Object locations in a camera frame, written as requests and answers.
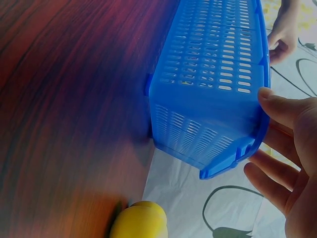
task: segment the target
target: fingernail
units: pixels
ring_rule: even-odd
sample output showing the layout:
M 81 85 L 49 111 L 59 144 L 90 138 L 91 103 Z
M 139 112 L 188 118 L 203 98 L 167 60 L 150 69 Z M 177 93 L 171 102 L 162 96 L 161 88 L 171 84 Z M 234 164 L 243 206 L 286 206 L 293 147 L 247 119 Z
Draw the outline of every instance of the fingernail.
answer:
M 264 99 L 268 99 L 270 96 L 274 95 L 273 91 L 269 88 L 260 88 L 259 96 Z

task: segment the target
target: yellow lemon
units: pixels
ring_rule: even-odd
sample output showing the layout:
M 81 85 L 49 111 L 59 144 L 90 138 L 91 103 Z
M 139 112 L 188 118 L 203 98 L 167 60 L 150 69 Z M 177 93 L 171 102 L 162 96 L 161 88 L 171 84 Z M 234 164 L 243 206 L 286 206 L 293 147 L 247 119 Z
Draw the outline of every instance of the yellow lemon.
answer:
M 165 224 L 167 224 L 167 217 L 164 212 L 164 209 L 161 206 L 159 206 L 157 203 L 150 202 L 150 201 L 140 201 L 140 202 L 136 202 L 132 204 L 132 206 L 145 206 L 145 207 L 153 208 L 164 219 Z
M 166 215 L 156 203 L 143 201 L 123 210 L 115 219 L 110 238 L 167 238 Z

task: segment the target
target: plastic basket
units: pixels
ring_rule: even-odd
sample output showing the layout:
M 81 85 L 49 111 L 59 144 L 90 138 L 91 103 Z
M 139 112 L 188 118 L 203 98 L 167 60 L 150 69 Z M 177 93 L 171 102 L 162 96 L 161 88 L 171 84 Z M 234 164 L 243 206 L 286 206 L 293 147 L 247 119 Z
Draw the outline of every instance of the plastic basket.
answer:
M 149 82 L 157 148 L 209 179 L 256 152 L 269 118 L 260 0 L 181 0 Z

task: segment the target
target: table surface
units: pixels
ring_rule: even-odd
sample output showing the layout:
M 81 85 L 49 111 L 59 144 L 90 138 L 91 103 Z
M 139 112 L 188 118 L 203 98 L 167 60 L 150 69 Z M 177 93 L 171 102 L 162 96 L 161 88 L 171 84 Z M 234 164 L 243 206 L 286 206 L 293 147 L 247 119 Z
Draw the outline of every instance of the table surface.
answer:
M 142 198 L 178 0 L 1 0 L 2 238 L 104 238 Z

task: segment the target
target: hand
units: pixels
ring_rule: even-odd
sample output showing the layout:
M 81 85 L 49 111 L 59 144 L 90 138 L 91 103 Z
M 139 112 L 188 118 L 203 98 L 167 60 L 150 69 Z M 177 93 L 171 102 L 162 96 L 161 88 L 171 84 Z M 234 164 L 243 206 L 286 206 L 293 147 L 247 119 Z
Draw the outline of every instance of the hand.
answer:
M 259 91 L 271 117 L 264 142 L 300 167 L 286 165 L 263 151 L 244 167 L 250 182 L 286 217 L 288 238 L 317 235 L 317 98 L 291 100 Z
M 297 44 L 297 18 L 299 14 L 298 0 L 283 0 L 274 22 L 272 32 L 267 41 L 270 64 L 282 62 L 296 48 Z

